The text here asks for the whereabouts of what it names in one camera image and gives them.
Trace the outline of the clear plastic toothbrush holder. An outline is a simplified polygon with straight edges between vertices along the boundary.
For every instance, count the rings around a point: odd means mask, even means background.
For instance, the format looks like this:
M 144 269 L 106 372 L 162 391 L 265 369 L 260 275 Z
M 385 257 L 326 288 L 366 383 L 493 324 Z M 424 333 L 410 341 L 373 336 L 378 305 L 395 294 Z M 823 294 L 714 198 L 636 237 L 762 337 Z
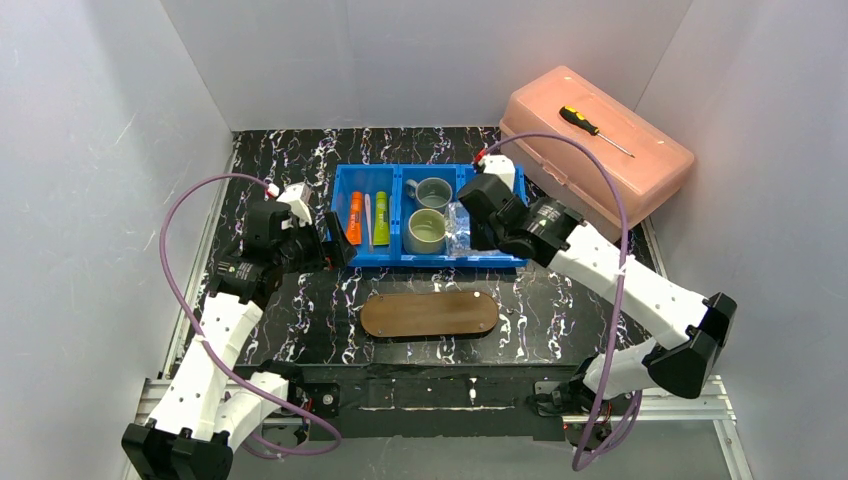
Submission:
M 472 247 L 471 217 L 458 201 L 451 202 L 445 211 L 446 253 L 451 257 L 478 256 Z

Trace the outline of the blue three-compartment bin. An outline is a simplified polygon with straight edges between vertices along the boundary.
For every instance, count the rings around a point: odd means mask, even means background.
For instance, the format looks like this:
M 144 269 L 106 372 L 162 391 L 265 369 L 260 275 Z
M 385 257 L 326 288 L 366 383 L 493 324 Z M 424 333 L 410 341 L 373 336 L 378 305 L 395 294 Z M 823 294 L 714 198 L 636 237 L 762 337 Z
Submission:
M 386 245 L 368 247 L 369 234 L 362 234 L 356 246 L 352 267 L 414 267 L 414 268 L 479 268 L 508 269 L 527 265 L 525 260 L 499 251 L 474 252 L 465 256 L 441 254 L 411 254 L 402 245 L 402 233 L 408 219 L 417 210 L 415 201 L 404 192 L 410 179 L 421 181 L 438 177 L 447 181 L 457 192 L 476 175 L 469 164 L 342 164 L 337 167 L 330 208 L 338 214 L 343 226 L 350 217 L 350 205 L 357 192 L 368 194 L 372 200 L 379 192 L 390 198 L 390 240 Z

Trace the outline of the grey-blue ceramic mug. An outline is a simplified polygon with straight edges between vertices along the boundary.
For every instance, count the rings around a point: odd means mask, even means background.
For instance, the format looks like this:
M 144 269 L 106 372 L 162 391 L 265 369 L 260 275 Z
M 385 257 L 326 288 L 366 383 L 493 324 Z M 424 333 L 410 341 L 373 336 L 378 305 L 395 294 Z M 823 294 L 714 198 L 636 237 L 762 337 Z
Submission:
M 409 179 L 404 183 L 404 191 L 417 208 L 436 210 L 441 213 L 446 211 L 453 198 L 451 185 L 438 177 L 420 181 Z

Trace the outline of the light green ceramic mug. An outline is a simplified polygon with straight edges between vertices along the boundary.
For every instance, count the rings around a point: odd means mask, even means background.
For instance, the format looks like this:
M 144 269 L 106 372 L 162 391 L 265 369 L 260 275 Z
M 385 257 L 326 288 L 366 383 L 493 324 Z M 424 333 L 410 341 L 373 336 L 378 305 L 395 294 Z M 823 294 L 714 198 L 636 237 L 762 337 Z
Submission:
M 418 209 L 403 228 L 403 248 L 412 255 L 439 255 L 445 250 L 444 215 L 434 209 Z

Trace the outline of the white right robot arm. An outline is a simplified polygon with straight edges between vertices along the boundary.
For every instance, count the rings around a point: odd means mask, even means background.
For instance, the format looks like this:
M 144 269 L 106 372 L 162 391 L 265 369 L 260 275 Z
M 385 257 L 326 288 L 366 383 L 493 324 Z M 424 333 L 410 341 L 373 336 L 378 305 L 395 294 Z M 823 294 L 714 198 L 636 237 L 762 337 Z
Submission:
M 578 392 L 609 400 L 662 388 L 686 399 L 700 396 L 723 350 L 736 302 L 723 293 L 705 297 L 671 283 L 621 251 L 573 210 L 552 198 L 526 205 L 493 174 L 479 174 L 458 199 L 473 224 L 497 249 L 564 274 L 608 301 L 624 282 L 621 311 L 645 328 L 648 340 L 586 360 L 574 379 Z

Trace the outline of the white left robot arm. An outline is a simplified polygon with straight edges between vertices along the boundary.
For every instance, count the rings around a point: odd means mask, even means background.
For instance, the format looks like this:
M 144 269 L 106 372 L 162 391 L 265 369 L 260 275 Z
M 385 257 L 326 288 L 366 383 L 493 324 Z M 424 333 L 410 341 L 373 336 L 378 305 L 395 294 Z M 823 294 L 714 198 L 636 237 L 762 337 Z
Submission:
M 218 261 L 192 344 L 167 391 L 121 445 L 142 479 L 225 479 L 235 451 L 288 397 L 294 367 L 233 372 L 250 330 L 284 275 L 345 267 L 356 255 L 334 212 L 322 234 L 300 200 L 265 202 L 246 216 L 242 240 Z

